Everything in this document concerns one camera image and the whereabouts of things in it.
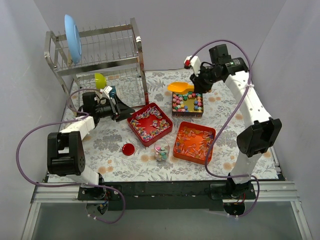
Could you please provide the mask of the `yellow plastic scoop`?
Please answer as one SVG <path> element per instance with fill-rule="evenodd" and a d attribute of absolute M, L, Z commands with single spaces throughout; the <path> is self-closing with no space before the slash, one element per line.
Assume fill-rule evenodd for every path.
<path fill-rule="evenodd" d="M 193 92 L 195 87 L 187 82 L 172 82 L 168 85 L 167 89 L 170 92 L 186 94 L 188 92 Z"/>

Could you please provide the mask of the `red tray swirl lollipops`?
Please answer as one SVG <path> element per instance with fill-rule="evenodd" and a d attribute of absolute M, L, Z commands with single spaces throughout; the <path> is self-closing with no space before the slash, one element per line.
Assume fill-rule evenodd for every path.
<path fill-rule="evenodd" d="M 173 122 L 156 103 L 150 103 L 127 119 L 143 146 L 149 147 L 173 130 Z"/>

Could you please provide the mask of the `orange tray clear lollipops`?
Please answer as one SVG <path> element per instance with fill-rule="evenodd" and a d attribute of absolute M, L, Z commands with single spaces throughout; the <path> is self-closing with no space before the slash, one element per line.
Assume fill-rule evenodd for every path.
<path fill-rule="evenodd" d="M 183 121 L 177 132 L 173 146 L 173 156 L 188 162 L 204 165 L 207 154 L 209 163 L 213 150 L 210 145 L 216 136 L 214 128 Z"/>

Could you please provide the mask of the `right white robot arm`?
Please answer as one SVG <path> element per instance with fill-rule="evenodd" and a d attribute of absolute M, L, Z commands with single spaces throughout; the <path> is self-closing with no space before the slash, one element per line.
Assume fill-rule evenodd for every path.
<path fill-rule="evenodd" d="M 209 49 L 211 63 L 205 63 L 193 54 L 184 61 L 191 68 L 190 77 L 196 92 L 204 94 L 214 83 L 222 81 L 237 102 L 236 111 L 243 116 L 245 129 L 236 137 L 239 154 L 232 171 L 223 184 L 212 184 L 211 194 L 216 199 L 237 199 L 254 192 L 251 180 L 253 170 L 262 154 L 272 147 L 282 128 L 282 122 L 273 118 L 264 108 L 252 84 L 249 64 L 241 58 L 233 58 L 226 44 Z"/>

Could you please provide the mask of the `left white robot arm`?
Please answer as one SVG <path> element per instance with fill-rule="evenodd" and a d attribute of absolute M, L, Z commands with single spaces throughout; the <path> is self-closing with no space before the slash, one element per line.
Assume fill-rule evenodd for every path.
<path fill-rule="evenodd" d="M 65 129 L 47 137 L 47 170 L 51 175 L 67 177 L 79 184 L 91 184 L 89 194 L 95 200 L 106 196 L 102 176 L 86 165 L 83 139 L 95 129 L 101 118 L 116 122 L 126 120 L 135 110 L 123 103 L 116 89 L 107 86 L 99 91 L 87 88 L 76 118 Z"/>

